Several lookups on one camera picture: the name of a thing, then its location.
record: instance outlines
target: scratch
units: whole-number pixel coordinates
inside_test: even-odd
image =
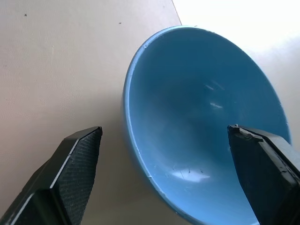
[[[181,172],[181,170],[180,170],[180,173],[181,173],[181,175],[182,175],[182,172]],[[182,178],[185,180],[185,178],[184,178],[184,176],[182,175]]]

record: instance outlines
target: beige table surface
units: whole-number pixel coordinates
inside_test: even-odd
[[[174,4],[183,24],[225,36],[259,64],[300,150],[300,20],[289,1]],[[82,224],[187,224],[142,182],[120,129],[132,56],[151,34],[179,24],[171,0],[0,1],[0,216],[63,137],[101,125],[96,180]]]
[[[142,182],[120,129],[134,53],[179,24],[171,0],[0,1],[0,216],[65,136],[101,125],[82,224],[186,224]]]

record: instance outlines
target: bowl rim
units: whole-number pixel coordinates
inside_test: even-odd
[[[285,117],[285,121],[286,121],[286,125],[287,125],[287,131],[288,131],[288,137],[289,140],[287,140],[290,144],[292,144],[292,137],[291,137],[291,132],[290,132],[290,127],[287,121],[287,117],[286,117],[286,113],[284,111],[284,108],[280,102],[280,99],[277,95],[277,93],[275,92],[275,89],[272,85],[272,83],[270,82],[270,80],[268,79],[268,77],[266,76],[266,74],[260,69],[260,67],[256,64],[256,62],[246,53],[244,52],[241,48],[239,48],[235,43],[231,42],[230,40],[228,40],[227,38],[209,31],[209,30],[205,30],[205,29],[201,29],[199,27],[194,27],[194,26],[185,26],[185,25],[178,25],[178,26],[173,26],[173,27],[169,27],[166,29],[163,29],[155,34],[153,34],[151,37],[149,37],[140,47],[139,49],[136,51],[135,55],[133,56],[128,70],[127,70],[127,74],[126,74],[126,79],[125,79],[125,83],[124,83],[124,89],[123,89],[123,97],[122,97],[122,108],[123,108],[123,117],[124,117],[124,123],[125,123],[125,133],[126,136],[129,137],[129,146],[134,150],[134,156],[138,161],[139,167],[142,169],[143,173],[146,175],[146,177],[148,178],[148,180],[150,181],[150,183],[152,184],[153,188],[158,192],[159,196],[167,203],[167,205],[169,207],[171,207],[171,209],[173,209],[175,211],[176,214],[179,214],[181,217],[183,217],[184,219],[186,219],[187,221],[189,221],[192,224],[198,224],[198,225],[205,225],[205,222],[200,221],[198,219],[196,219],[195,217],[189,215],[188,213],[186,213],[185,211],[183,211],[179,206],[177,206],[176,204],[174,204],[169,198],[168,196],[166,196],[166,194],[163,192],[163,190],[159,187],[159,185],[154,181],[154,179],[152,178],[149,170],[147,169],[146,164],[144,163],[144,160],[142,159],[142,156],[140,154],[140,151],[137,147],[136,141],[135,141],[135,136],[133,134],[133,129],[132,129],[132,124],[131,124],[131,118],[130,118],[130,109],[129,109],[129,96],[130,96],[130,86],[131,86],[131,80],[132,80],[132,76],[135,70],[135,67],[141,57],[141,55],[144,53],[145,49],[152,43],[154,42],[156,39],[158,39],[160,36],[172,32],[174,30],[200,30],[202,32],[207,32],[207,34],[209,35],[215,35],[218,36],[221,39],[224,39],[225,41],[229,42],[232,44],[232,46],[237,47],[241,52],[243,52],[245,55],[247,55],[249,57],[249,59],[254,63],[254,65],[261,71],[261,73],[266,77],[267,81],[270,84],[270,87],[273,91],[273,93],[275,94],[275,97],[277,98],[280,107],[283,111],[283,115]]]

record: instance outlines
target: blue bowl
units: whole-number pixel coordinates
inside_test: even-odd
[[[156,33],[129,66],[123,107],[138,164],[177,213],[193,224],[258,224],[236,175],[227,125],[291,139],[273,87],[240,48],[194,27]]]

